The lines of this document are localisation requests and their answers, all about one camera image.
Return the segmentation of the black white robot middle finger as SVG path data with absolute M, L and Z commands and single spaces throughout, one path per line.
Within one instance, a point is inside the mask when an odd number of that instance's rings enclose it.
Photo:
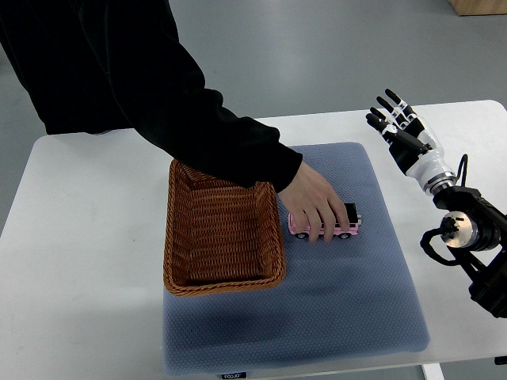
M 408 126 L 411 119 L 406 119 L 403 115 L 400 116 L 392 116 L 391 112 L 393 111 L 393 106 L 395 104 L 390 103 L 388 100 L 384 99 L 383 97 L 378 96 L 376 98 L 376 101 L 381 105 L 389 114 L 387 117 L 393 124 L 396 124 L 397 126 Z

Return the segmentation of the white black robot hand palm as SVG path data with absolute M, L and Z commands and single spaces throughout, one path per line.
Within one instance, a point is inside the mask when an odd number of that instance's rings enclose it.
M 418 182 L 423 192 L 439 192 L 456 185 L 456 174 L 444 162 L 444 149 L 433 131 L 420 118 L 412 120 L 404 132 L 413 136 L 427 151 L 418 153 L 403 142 L 393 142 L 389 152 L 398 168 Z

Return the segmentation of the person's bare hand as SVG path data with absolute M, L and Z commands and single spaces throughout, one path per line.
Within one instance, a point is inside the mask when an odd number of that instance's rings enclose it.
M 292 182 L 279 193 L 292 215 L 296 233 L 309 229 L 309 241 L 315 243 L 323 230 L 325 242 L 331 242 L 336 222 L 346 231 L 349 218 L 344 203 L 330 183 L 306 162 L 302 162 Z

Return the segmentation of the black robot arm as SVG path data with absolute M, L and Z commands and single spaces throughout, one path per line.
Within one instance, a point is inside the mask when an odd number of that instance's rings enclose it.
M 425 254 L 471 279 L 471 300 L 493 317 L 506 316 L 506 216 L 466 185 L 468 156 L 457 170 L 444 161 L 444 149 L 423 119 L 391 89 L 377 97 L 379 108 L 366 115 L 389 146 L 400 171 L 418 182 L 447 213 L 420 241 Z

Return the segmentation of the black white robot index finger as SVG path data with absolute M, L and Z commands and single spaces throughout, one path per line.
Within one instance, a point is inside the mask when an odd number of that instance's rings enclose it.
M 387 126 L 391 121 L 377 108 L 369 109 L 369 125 L 370 126 Z

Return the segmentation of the black white robot ring finger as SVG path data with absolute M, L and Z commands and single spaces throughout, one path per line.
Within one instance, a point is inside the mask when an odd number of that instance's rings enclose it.
M 398 94 L 391 89 L 385 89 L 385 94 L 394 102 L 392 116 L 403 115 L 406 119 L 416 119 L 417 113 Z

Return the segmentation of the black sleeved forearm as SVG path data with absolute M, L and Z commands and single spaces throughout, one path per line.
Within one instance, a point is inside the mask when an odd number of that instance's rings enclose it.
M 243 187 L 282 191 L 301 165 L 276 128 L 206 86 L 166 1 L 4 1 L 1 44 L 50 135 L 132 128 Z

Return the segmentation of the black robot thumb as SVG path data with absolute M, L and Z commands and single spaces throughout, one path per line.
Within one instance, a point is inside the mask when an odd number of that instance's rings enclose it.
M 391 144 L 391 146 L 398 147 L 409 154 L 426 154 L 432 149 L 429 144 L 424 144 L 400 127 L 388 123 L 386 120 L 372 113 L 366 115 L 366 120 L 371 127 L 383 136 L 386 142 Z

